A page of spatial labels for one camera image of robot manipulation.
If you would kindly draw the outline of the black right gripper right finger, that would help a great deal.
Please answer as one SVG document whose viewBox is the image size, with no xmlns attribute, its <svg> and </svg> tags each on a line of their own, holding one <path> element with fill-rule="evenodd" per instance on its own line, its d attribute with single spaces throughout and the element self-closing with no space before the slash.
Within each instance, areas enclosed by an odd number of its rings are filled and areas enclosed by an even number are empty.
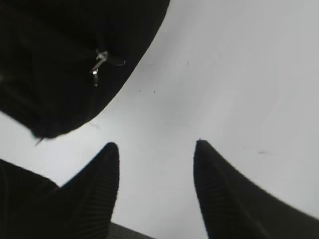
<svg viewBox="0 0 319 239">
<path fill-rule="evenodd" d="M 317 239 L 319 221 L 272 196 L 206 140 L 195 146 L 193 177 L 210 239 Z"/>
</svg>

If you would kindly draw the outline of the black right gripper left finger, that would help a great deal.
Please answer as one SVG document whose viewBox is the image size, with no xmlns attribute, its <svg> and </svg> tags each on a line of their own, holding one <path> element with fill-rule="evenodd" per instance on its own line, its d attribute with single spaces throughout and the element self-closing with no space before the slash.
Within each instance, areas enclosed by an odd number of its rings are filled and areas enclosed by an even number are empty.
<svg viewBox="0 0 319 239">
<path fill-rule="evenodd" d="M 119 150 L 107 143 L 72 179 L 36 202 L 34 239 L 104 239 L 120 178 Z"/>
</svg>

